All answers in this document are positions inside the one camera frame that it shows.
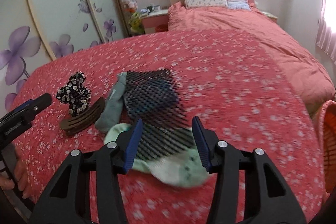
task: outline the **blue gripper pad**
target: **blue gripper pad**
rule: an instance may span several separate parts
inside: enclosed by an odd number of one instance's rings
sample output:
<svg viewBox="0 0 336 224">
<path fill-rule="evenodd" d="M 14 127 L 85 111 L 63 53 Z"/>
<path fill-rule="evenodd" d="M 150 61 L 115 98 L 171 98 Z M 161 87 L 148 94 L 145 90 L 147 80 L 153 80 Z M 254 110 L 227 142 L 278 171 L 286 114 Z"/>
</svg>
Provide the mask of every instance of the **blue gripper pad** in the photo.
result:
<svg viewBox="0 0 336 224">
<path fill-rule="evenodd" d="M 138 145 L 142 136 L 142 120 L 139 119 L 137 123 L 130 129 L 133 134 L 124 152 L 123 170 L 125 173 L 132 168 L 135 155 L 137 154 Z"/>
<path fill-rule="evenodd" d="M 215 132 L 207 130 L 203 127 L 198 116 L 192 121 L 192 131 L 197 146 L 198 154 L 202 162 L 202 166 L 209 172 L 212 167 L 212 154 L 219 139 Z"/>
</svg>

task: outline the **nightstand drawer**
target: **nightstand drawer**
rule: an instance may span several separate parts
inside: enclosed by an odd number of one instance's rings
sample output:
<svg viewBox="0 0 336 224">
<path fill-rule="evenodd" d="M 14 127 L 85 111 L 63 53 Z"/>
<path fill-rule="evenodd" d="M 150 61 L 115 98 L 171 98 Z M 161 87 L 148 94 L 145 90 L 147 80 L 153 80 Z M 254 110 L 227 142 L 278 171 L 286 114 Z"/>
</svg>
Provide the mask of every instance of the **nightstand drawer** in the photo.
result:
<svg viewBox="0 0 336 224">
<path fill-rule="evenodd" d="M 155 27 L 168 24 L 168 15 L 146 17 L 141 20 L 145 33 L 154 33 Z"/>
<path fill-rule="evenodd" d="M 161 10 L 158 12 L 150 13 L 141 17 L 141 23 L 145 29 L 145 33 L 155 33 L 155 27 L 168 24 L 168 10 Z"/>
</svg>

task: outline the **black mesh fabric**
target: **black mesh fabric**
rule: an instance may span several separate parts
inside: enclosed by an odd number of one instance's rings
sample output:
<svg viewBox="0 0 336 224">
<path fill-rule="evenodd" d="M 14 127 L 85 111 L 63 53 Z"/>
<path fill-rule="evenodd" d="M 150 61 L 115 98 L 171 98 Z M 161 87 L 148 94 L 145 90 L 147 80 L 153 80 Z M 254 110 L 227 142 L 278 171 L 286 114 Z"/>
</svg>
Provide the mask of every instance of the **black mesh fabric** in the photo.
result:
<svg viewBox="0 0 336 224">
<path fill-rule="evenodd" d="M 156 160 L 194 147 L 176 83 L 168 69 L 128 71 L 124 102 L 132 122 L 143 121 L 136 158 Z"/>
</svg>

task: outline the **orange basket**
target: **orange basket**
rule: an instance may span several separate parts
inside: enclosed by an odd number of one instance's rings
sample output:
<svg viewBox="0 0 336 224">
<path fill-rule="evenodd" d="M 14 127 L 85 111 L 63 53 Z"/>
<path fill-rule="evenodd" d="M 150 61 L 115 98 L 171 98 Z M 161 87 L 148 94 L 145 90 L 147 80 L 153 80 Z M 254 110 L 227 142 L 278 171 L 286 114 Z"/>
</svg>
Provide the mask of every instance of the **orange basket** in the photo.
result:
<svg viewBox="0 0 336 224">
<path fill-rule="evenodd" d="M 325 190 L 331 193 L 336 186 L 336 102 L 327 101 L 313 118 L 315 130 L 324 149 Z"/>
<path fill-rule="evenodd" d="M 155 27 L 155 32 L 168 32 L 168 24 L 162 24 Z"/>
</svg>

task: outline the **bedside table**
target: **bedside table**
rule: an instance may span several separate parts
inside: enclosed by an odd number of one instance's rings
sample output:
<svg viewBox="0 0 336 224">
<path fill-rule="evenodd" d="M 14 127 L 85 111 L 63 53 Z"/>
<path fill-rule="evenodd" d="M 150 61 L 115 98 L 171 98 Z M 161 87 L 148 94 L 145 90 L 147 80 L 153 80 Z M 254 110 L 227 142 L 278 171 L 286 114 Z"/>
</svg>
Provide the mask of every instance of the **bedside table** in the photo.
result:
<svg viewBox="0 0 336 224">
<path fill-rule="evenodd" d="M 168 24 L 168 10 L 143 15 L 140 17 L 140 20 L 145 29 L 145 34 L 155 33 L 155 27 Z"/>
<path fill-rule="evenodd" d="M 275 15 L 272 15 L 271 13 L 269 12 L 264 12 L 264 11 L 261 11 L 265 16 L 267 16 L 271 21 L 275 22 L 275 23 L 278 23 L 278 17 L 276 17 Z"/>
</svg>

